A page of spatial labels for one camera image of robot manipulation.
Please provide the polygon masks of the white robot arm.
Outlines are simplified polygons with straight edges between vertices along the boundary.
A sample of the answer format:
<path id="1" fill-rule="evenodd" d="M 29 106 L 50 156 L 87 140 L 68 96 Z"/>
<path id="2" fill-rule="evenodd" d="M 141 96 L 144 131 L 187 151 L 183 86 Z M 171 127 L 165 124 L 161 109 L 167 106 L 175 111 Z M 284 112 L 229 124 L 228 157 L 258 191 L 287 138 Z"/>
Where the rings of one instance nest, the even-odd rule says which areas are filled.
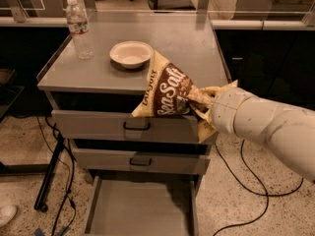
<path id="1" fill-rule="evenodd" d="M 292 171 L 315 182 L 315 111 L 230 88 L 215 100 L 212 121 L 219 132 L 268 149 Z"/>

